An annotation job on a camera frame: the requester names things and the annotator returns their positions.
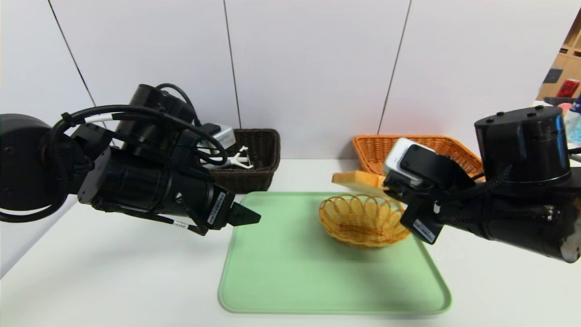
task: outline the green tray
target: green tray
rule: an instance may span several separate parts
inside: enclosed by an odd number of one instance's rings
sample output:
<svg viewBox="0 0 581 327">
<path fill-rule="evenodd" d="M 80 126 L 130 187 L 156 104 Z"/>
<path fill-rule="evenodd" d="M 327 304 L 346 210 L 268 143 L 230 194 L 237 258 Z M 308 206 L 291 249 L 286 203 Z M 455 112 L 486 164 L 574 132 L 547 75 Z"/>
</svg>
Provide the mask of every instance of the green tray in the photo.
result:
<svg viewBox="0 0 581 327">
<path fill-rule="evenodd" d="M 255 192 L 244 206 L 257 225 L 234 236 L 219 298 L 231 312 L 439 314 L 451 294 L 424 245 L 408 237 L 382 249 L 344 245 L 321 226 L 318 207 L 336 193 Z"/>
</svg>

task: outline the barcode sticker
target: barcode sticker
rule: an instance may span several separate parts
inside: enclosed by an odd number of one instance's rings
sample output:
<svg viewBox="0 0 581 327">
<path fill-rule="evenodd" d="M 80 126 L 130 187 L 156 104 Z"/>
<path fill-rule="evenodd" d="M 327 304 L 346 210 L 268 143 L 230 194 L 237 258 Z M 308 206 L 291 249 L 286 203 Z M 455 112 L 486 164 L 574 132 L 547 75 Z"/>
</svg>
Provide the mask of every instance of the barcode sticker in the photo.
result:
<svg viewBox="0 0 581 327">
<path fill-rule="evenodd" d="M 432 233 L 431 230 L 429 230 L 426 225 L 424 225 L 424 223 L 422 223 L 419 220 L 415 220 L 414 221 L 414 227 L 418 230 L 418 232 L 420 232 L 422 235 L 424 235 L 424 237 L 430 241 L 430 243 L 433 243 L 434 240 L 436 239 L 436 236 L 434 236 L 434 234 Z"/>
<path fill-rule="evenodd" d="M 181 228 L 185 228 L 185 229 L 188 229 L 188 227 L 189 227 L 188 224 L 182 223 L 182 222 L 179 222 L 179 221 L 174 221 L 174 223 L 172 225 L 178 226 L 178 227 L 181 227 Z"/>
<path fill-rule="evenodd" d="M 214 203 L 214 208 L 212 208 L 212 212 L 210 213 L 210 216 L 208 217 L 208 223 L 211 225 L 214 223 L 214 221 L 216 220 L 216 216 L 218 215 L 218 212 L 220 212 L 220 208 L 222 207 L 222 202 L 224 202 L 224 199 L 226 198 L 226 193 L 220 193 L 220 195 L 218 196 L 218 199 L 216 199 L 216 203 Z"/>
</svg>

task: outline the yellow wicker basket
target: yellow wicker basket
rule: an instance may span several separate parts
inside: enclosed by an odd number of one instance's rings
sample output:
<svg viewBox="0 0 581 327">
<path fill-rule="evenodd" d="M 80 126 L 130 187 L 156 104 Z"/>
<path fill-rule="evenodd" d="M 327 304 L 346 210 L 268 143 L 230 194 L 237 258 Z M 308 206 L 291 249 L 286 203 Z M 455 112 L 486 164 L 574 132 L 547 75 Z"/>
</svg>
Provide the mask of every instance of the yellow wicker basket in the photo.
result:
<svg viewBox="0 0 581 327">
<path fill-rule="evenodd" d="M 342 194 L 319 206 L 327 233 L 339 242 L 364 248 L 385 247 L 405 239 L 410 231 L 401 223 L 399 202 L 366 194 Z"/>
<path fill-rule="evenodd" d="M 470 175 L 483 172 L 482 161 L 462 143 L 447 136 L 434 135 L 359 135 L 353 138 L 353 146 L 359 157 L 361 170 L 383 175 L 383 162 L 400 137 L 432 148 L 439 154 L 449 155 Z"/>
</svg>

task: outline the white tool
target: white tool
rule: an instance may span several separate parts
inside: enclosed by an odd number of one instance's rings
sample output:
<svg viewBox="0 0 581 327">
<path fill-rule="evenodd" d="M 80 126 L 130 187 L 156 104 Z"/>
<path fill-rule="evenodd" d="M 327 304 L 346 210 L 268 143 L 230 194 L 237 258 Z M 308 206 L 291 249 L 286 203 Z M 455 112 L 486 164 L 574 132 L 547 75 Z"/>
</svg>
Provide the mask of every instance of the white tool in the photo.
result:
<svg viewBox="0 0 581 327">
<path fill-rule="evenodd" d="M 238 166 L 238 167 L 242 167 L 242 168 L 245 168 L 245 169 L 254 168 L 254 165 L 245 165 L 245 164 L 243 164 L 243 162 L 248 162 L 248 163 L 250 162 L 250 158 L 248 158 L 248 157 L 242 157 L 242 158 L 240 158 L 240 155 L 244 151 L 248 151 L 248 147 L 245 146 L 245 145 L 243 145 L 240 148 L 240 150 L 238 151 L 238 153 L 236 155 L 234 155 L 234 157 L 228 157 L 228 162 L 225 163 L 225 164 L 223 164 L 223 165 L 221 165 L 221 166 L 212 165 L 211 163 L 210 164 L 209 163 L 208 164 L 207 163 L 204 163 L 203 166 L 204 166 L 204 168 L 208 168 L 208 169 L 220 169 L 220 168 L 226 168 L 226 167 L 229 167 L 229 166 L 232 166 L 232 165 Z"/>
</svg>

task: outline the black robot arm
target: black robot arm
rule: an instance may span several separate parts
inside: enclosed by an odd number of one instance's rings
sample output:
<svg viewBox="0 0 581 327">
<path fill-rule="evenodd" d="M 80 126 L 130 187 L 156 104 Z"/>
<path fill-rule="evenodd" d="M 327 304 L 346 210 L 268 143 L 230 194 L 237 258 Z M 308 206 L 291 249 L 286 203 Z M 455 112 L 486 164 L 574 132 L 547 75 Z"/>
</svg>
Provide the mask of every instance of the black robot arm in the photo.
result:
<svg viewBox="0 0 581 327">
<path fill-rule="evenodd" d="M 53 128 L 29 116 L 0 115 L 0 208 L 44 208 L 26 215 L 0 213 L 0 220 L 42 219 L 58 210 L 68 194 L 77 194 L 79 202 L 101 211 L 170 223 L 201 235 L 227 223 L 257 223 L 260 215 L 235 203 L 234 194 L 216 185 L 200 165 L 200 159 L 216 165 L 227 161 L 225 149 L 210 135 L 217 125 L 192 125 L 193 107 L 162 91 L 164 85 L 141 84 L 129 105 L 63 114 Z M 100 120 L 120 123 L 116 131 L 91 123 Z M 70 137 L 65 135 L 76 126 Z M 110 146 L 112 139 L 123 146 Z M 202 141 L 213 149 L 202 149 Z M 193 224 L 162 215 L 189 217 Z"/>
<path fill-rule="evenodd" d="M 408 204 L 402 224 L 430 244 L 450 225 L 575 262 L 581 256 L 581 168 L 569 167 L 561 108 L 501 112 L 475 127 L 486 182 L 419 144 L 407 147 L 399 168 L 388 169 L 386 193 Z"/>
</svg>

